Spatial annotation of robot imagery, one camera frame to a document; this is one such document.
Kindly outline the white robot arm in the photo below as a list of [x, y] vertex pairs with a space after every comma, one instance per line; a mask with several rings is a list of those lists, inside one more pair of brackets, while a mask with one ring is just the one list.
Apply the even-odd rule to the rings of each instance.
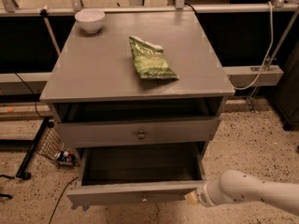
[[185, 195], [188, 204], [212, 207], [261, 202], [299, 216], [299, 185], [270, 182], [237, 170], [227, 170]]

